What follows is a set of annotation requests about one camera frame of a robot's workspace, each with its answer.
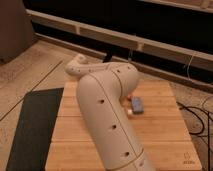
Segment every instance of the wooden table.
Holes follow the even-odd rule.
[[[46,171],[104,171],[76,101],[76,86],[76,82],[65,85]],[[128,117],[157,170],[200,171],[199,158],[169,84],[141,82],[134,95],[141,97],[144,114]],[[131,108],[127,100],[123,106]]]

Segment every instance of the black mat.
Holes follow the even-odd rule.
[[[45,169],[62,92],[60,88],[25,95],[7,171]]]

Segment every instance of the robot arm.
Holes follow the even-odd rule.
[[[104,167],[154,171],[120,104],[138,84],[137,69],[128,63],[88,64],[82,57],[71,61],[66,71],[85,75],[78,83],[77,100]]]

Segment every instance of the wood grain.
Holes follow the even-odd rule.
[[[56,120],[46,170],[103,171],[100,158],[75,97],[77,84],[67,82]],[[144,114],[130,115],[136,135],[159,171],[199,171],[201,164],[184,119],[167,82],[140,82],[133,93]],[[127,100],[123,107],[130,108]]]

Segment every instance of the small block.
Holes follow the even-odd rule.
[[[132,110],[133,114],[142,114],[143,113],[143,105],[140,97],[132,97]]]
[[[133,114],[132,109],[128,109],[128,110],[127,110],[127,114],[128,114],[128,115],[132,115],[132,114]]]

